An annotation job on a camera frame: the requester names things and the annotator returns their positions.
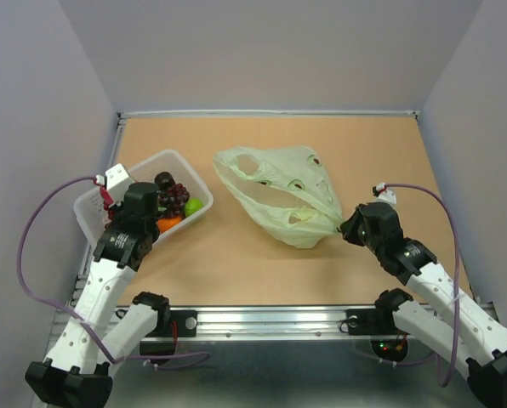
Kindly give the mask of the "orange persimmon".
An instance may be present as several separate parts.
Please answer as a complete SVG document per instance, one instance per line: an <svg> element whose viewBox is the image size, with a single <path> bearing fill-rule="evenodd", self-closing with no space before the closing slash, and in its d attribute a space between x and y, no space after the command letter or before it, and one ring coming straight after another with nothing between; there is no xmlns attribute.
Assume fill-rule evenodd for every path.
<svg viewBox="0 0 507 408"><path fill-rule="evenodd" d="M177 226L183 218L181 216L176 216L172 218L159 218L157 220L157 228L160 234L163 234L173 227Z"/></svg>

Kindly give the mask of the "dark purple grape bunch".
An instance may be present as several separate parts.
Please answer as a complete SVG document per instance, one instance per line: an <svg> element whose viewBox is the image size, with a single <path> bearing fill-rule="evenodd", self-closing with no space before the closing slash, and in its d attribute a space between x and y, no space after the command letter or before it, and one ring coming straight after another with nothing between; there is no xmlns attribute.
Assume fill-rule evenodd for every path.
<svg viewBox="0 0 507 408"><path fill-rule="evenodd" d="M191 195L183 184L175 184L158 191L158 208L160 218L176 218L185 215L185 204Z"/></svg>

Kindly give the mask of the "green lime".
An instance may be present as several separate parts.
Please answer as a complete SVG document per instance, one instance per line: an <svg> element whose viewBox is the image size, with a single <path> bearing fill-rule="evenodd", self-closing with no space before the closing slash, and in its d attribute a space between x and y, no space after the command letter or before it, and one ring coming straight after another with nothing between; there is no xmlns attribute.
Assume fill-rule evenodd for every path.
<svg viewBox="0 0 507 408"><path fill-rule="evenodd" d="M188 218L201 209L203 209L202 201L197 198L190 198L184 205L184 215L186 218Z"/></svg>

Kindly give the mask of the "translucent green plastic bag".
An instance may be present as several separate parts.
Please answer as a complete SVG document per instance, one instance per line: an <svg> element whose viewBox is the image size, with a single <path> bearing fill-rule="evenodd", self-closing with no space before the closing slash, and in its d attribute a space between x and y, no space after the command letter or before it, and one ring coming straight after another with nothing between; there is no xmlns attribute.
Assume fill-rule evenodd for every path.
<svg viewBox="0 0 507 408"><path fill-rule="evenodd" d="M213 165L248 216L289 246L310 249L344 222L328 172L310 147L240 146L214 154Z"/></svg>

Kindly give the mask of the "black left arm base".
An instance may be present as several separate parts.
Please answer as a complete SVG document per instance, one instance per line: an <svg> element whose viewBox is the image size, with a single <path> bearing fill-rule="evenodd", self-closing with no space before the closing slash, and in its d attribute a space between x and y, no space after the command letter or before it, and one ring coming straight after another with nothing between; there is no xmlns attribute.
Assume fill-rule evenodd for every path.
<svg viewBox="0 0 507 408"><path fill-rule="evenodd" d="M147 337L195 337L198 313L194 309L171 309L168 323L157 324Z"/></svg>

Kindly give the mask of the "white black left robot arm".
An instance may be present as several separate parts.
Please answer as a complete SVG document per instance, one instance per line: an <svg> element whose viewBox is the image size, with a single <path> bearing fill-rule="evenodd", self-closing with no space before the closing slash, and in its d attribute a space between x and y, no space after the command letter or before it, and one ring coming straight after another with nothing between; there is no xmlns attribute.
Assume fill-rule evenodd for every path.
<svg viewBox="0 0 507 408"><path fill-rule="evenodd" d="M131 184L120 210L98 239L88 281L60 338L41 362L32 362L26 382L44 403L57 407L103 407L118 369L148 334L170 327L169 301L138 294L110 328L117 301L159 236L157 186Z"/></svg>

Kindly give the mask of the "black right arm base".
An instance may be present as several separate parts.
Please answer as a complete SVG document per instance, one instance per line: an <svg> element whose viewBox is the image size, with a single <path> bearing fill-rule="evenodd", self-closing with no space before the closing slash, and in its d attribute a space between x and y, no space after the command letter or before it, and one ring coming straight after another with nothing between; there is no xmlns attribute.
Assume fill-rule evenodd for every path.
<svg viewBox="0 0 507 408"><path fill-rule="evenodd" d="M382 292L372 307L353 307L345 311L339 331L351 336L389 336L398 333L393 313L413 297L396 288Z"/></svg>

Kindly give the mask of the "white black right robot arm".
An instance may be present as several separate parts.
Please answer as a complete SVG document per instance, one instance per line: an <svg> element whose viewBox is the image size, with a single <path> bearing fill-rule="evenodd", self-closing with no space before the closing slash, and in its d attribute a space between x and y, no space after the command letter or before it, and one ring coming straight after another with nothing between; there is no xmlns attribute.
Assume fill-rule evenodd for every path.
<svg viewBox="0 0 507 408"><path fill-rule="evenodd" d="M379 297L375 326L413 335L454 366L484 406L507 407L507 327L455 285L433 252L404 235L390 204L358 205L340 230L406 287Z"/></svg>

